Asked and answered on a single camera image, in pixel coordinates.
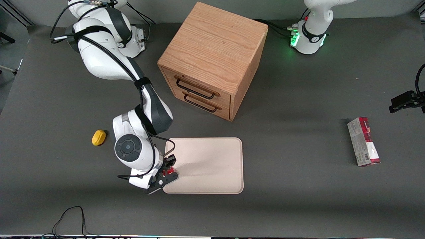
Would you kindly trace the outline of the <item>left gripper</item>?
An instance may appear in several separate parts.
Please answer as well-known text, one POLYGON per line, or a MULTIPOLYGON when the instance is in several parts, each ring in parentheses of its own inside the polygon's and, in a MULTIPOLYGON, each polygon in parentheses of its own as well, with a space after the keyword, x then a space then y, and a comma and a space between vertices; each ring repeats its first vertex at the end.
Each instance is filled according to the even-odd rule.
POLYGON ((391 99, 391 106, 389 106, 389 112, 391 114, 396 113, 402 109, 404 106, 413 104, 413 108, 420 107, 422 113, 425 113, 425 92, 415 93, 410 90, 402 93, 401 95, 396 96, 391 99))

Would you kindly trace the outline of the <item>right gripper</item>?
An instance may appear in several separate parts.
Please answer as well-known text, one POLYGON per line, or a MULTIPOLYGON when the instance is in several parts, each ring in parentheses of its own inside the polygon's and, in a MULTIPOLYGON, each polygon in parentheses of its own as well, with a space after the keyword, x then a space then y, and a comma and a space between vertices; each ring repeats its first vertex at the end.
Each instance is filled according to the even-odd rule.
POLYGON ((164 186, 177 180, 179 174, 172 172, 164 176, 163 173, 159 173, 159 169, 162 166, 164 168, 172 168, 176 161, 175 155, 171 154, 167 158, 164 158, 163 162, 131 162, 129 163, 129 167, 131 168, 129 182, 134 186, 145 189, 144 193, 147 195, 162 190, 164 186))

